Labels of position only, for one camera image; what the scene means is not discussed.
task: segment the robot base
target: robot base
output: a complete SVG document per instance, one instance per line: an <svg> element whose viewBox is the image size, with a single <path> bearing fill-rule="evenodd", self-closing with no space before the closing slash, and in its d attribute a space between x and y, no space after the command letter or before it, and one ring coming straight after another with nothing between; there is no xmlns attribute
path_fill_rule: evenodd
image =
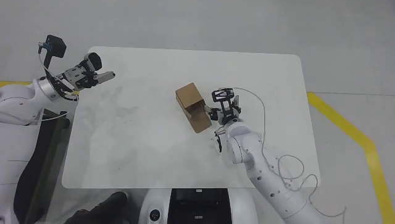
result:
<svg viewBox="0 0 395 224"><path fill-rule="evenodd" d="M150 189L138 224L258 224L256 208L246 189Z"/></svg>

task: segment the black panel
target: black panel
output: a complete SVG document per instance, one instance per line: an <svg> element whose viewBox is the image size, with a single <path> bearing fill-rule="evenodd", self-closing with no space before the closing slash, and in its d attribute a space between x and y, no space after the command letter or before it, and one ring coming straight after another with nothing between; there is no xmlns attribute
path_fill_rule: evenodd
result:
<svg viewBox="0 0 395 224"><path fill-rule="evenodd" d="M227 189L172 189L168 224L231 224Z"/></svg>
<svg viewBox="0 0 395 224"><path fill-rule="evenodd" d="M58 116L47 110L44 113L49 117ZM41 123L35 151L19 178L15 192L14 212L20 224L35 223L48 211L62 163L62 159L55 163L56 150L61 132L68 125L66 117Z"/></svg>

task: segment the white table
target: white table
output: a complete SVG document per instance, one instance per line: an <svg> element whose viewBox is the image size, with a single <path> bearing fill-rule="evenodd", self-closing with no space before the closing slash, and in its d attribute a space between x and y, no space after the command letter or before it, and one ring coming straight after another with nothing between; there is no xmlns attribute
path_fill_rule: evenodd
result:
<svg viewBox="0 0 395 224"><path fill-rule="evenodd" d="M218 153L217 123L196 134L175 90L194 82L209 106L219 87L249 89L266 105L266 147L292 154L320 178L298 56L93 47L116 77L80 94L62 183L66 188L253 187L244 165ZM241 118L263 132L263 109L240 95ZM301 166L284 160L294 175ZM315 182L308 181L306 186Z"/></svg>

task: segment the black glove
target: black glove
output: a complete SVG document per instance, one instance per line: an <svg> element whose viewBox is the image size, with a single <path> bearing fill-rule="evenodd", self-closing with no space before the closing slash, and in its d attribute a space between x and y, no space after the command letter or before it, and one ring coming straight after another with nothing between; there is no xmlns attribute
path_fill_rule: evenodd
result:
<svg viewBox="0 0 395 224"><path fill-rule="evenodd" d="M121 216L122 209L127 202L128 198L125 193L113 193L91 211L81 209L75 212L65 224L113 224Z"/></svg>

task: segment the white robot body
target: white robot body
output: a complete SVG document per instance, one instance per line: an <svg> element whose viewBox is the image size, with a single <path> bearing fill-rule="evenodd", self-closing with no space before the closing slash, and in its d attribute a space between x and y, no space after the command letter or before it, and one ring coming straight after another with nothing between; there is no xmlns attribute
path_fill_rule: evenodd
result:
<svg viewBox="0 0 395 224"><path fill-rule="evenodd" d="M203 194L207 189L195 189ZM173 189L150 189L141 206L138 224L167 224L171 195ZM229 195L230 215L232 224L258 224L255 203L249 192L244 188L227 189ZM198 216L204 223L206 216Z"/></svg>
<svg viewBox="0 0 395 224"><path fill-rule="evenodd" d="M287 187L278 172L278 161L266 149L257 133L238 118L226 126L227 152L234 164L244 163L247 176L258 191L268 200L285 223L289 224L321 224L322 216L304 199L301 191L292 191L297 186L291 180L285 180ZM282 169L285 178L291 174Z"/></svg>

